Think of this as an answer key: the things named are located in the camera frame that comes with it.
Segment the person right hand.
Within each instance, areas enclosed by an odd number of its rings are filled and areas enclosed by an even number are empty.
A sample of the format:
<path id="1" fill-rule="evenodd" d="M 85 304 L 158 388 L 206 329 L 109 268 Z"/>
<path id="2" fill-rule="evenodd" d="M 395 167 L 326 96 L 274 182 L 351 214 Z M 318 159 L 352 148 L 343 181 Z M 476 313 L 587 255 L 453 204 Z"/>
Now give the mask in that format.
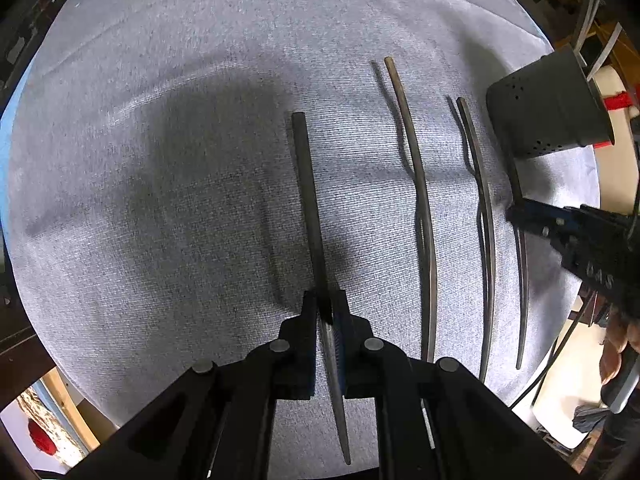
<path id="1" fill-rule="evenodd" d="M 601 385 L 610 382 L 620 372 L 622 354 L 627 347 L 639 353 L 640 348 L 639 321 L 628 318 L 616 307 L 612 307 L 608 317 L 603 351 L 599 363 Z"/>

